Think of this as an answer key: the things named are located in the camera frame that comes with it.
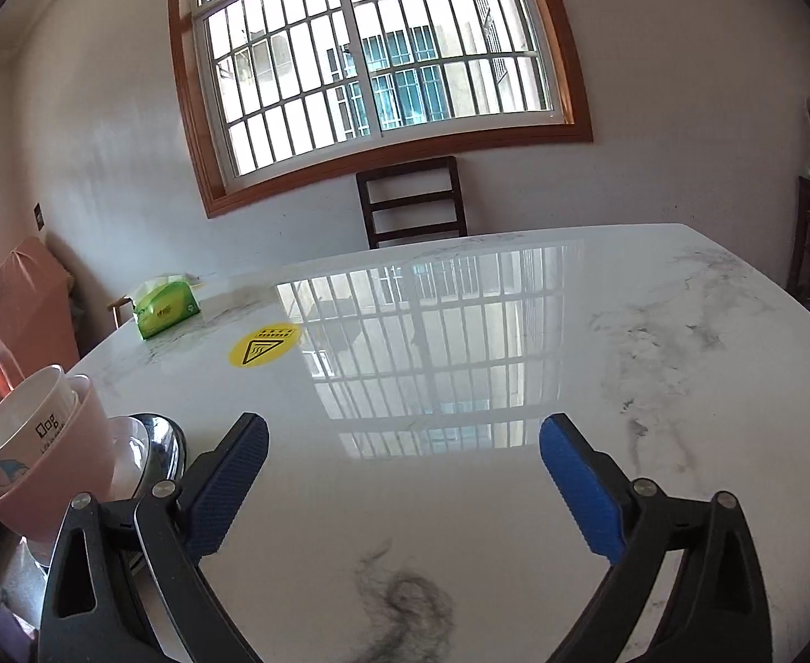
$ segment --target white marble table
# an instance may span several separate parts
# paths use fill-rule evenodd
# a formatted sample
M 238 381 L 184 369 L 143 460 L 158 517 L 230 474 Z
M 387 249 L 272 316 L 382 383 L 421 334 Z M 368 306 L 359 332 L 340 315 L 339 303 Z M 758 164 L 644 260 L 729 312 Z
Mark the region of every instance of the white marble table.
M 629 477 L 675 496 L 734 491 L 775 660 L 809 638 L 810 314 L 704 236 L 475 236 L 239 276 L 216 294 L 148 342 L 128 323 L 75 372 L 110 415 L 176 420 L 192 455 L 243 411 L 267 420 L 267 463 L 202 562 L 267 663 L 545 663 L 607 569 L 539 457 L 539 422 L 558 411 Z M 228 363 L 240 338 L 287 320 L 306 320 L 299 347 Z

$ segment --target yellow sticker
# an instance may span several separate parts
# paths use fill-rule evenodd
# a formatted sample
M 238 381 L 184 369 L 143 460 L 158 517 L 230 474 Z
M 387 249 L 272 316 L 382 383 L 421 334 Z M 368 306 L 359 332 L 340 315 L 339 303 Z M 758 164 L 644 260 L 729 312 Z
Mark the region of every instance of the yellow sticker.
M 271 324 L 240 338 L 238 344 L 231 349 L 228 360 L 235 367 L 251 369 L 280 358 L 297 344 L 300 337 L 301 327 L 297 324 Z

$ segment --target blue textured pad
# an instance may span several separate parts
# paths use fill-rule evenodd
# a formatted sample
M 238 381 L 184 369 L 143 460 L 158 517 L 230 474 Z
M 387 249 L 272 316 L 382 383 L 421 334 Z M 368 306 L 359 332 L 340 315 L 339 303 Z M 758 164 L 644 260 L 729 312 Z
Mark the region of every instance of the blue textured pad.
M 540 426 L 540 457 L 589 549 L 614 565 L 626 550 L 620 508 L 552 416 Z
M 190 507 L 190 536 L 184 544 L 194 563 L 221 547 L 267 459 L 269 446 L 267 424 L 256 416 L 194 500 Z

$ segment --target brown window frame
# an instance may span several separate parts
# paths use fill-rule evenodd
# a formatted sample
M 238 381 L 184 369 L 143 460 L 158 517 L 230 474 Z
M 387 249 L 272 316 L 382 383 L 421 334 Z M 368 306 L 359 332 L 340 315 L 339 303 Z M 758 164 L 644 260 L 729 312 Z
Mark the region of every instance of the brown window frame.
M 197 68 L 191 1 L 169 0 L 169 35 L 184 134 L 193 160 L 196 183 L 209 218 L 323 179 L 424 157 L 504 146 L 592 142 L 589 101 L 564 2 L 535 0 L 552 55 L 563 122 L 453 132 L 390 144 L 381 143 L 371 149 L 306 165 L 236 192 L 227 192 L 212 141 L 209 114 Z

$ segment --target warning triangle symbol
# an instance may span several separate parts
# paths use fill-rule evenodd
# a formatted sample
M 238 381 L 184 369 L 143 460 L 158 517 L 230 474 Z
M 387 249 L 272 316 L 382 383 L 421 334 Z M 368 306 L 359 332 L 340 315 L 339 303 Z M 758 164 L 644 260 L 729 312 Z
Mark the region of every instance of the warning triangle symbol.
M 245 356 L 243 356 L 243 366 L 252 363 L 258 357 L 263 356 L 267 351 L 272 351 L 285 340 L 281 338 L 253 338 L 246 346 Z

